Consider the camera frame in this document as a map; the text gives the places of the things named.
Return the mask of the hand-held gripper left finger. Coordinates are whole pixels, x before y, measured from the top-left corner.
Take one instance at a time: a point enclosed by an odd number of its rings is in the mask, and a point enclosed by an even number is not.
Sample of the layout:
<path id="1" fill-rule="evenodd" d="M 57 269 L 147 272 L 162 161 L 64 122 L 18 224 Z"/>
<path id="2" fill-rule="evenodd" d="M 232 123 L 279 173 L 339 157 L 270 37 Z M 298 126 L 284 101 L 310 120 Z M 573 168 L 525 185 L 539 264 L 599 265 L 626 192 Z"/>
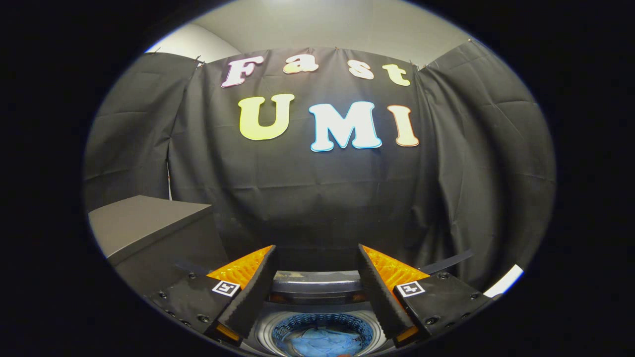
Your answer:
<path id="1" fill-rule="evenodd" d="M 238 347 L 250 335 L 277 272 L 275 245 L 202 275 L 193 272 L 149 294 L 157 309 L 198 334 Z"/>

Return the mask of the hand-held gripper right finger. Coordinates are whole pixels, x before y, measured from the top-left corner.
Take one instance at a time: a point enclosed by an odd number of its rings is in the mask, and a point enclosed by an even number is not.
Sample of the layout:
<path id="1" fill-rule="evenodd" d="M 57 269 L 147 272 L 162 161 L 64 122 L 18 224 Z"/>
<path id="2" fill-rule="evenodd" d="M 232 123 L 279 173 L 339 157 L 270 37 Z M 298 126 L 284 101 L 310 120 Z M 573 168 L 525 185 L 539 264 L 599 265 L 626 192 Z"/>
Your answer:
<path id="1" fill-rule="evenodd" d="M 447 271 L 424 273 L 362 244 L 357 269 L 381 329 L 398 349 L 446 335 L 495 300 Z"/>

